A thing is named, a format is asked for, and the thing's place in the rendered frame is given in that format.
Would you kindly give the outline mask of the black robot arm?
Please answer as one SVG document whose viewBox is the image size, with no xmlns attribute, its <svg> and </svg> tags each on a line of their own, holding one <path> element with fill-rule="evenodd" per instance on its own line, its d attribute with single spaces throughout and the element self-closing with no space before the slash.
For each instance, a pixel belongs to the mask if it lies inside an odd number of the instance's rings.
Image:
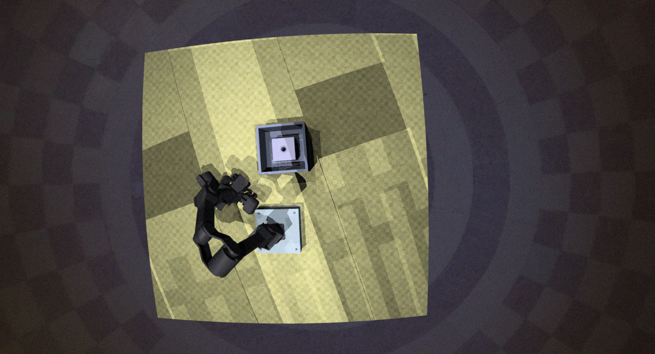
<svg viewBox="0 0 655 354">
<path fill-rule="evenodd" d="M 193 241 L 198 246 L 201 260 L 210 272 L 220 278 L 226 277 L 229 272 L 257 247 L 269 251 L 280 240 L 285 240 L 285 227 L 283 224 L 260 224 L 247 239 L 236 243 L 231 236 L 218 232 L 214 226 L 215 207 L 222 210 L 231 202 L 229 189 L 219 189 L 219 182 L 210 171 L 199 174 L 195 178 L 201 186 L 201 191 L 194 198 L 194 205 L 198 207 Z M 251 185 L 240 174 L 231 176 L 229 188 L 235 190 L 236 195 L 243 197 L 244 191 Z M 214 207 L 215 206 L 215 207 Z M 223 246 L 212 257 L 209 241 L 211 238 L 222 241 Z"/>
</svg>

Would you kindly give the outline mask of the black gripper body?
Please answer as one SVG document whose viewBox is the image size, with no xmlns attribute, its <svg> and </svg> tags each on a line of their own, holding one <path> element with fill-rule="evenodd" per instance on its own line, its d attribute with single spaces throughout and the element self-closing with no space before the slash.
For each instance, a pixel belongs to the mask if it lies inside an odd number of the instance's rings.
<svg viewBox="0 0 655 354">
<path fill-rule="evenodd" d="M 235 190 L 228 187 L 230 181 L 232 181 L 231 177 L 223 176 L 219 185 L 219 189 L 229 189 L 231 192 L 231 202 L 227 205 L 231 206 L 232 203 L 238 205 L 238 201 L 240 203 L 244 202 L 243 210 L 248 215 L 254 214 L 254 211 L 259 206 L 259 201 L 255 197 L 250 197 L 249 195 L 244 195 L 243 197 L 236 195 Z"/>
</svg>

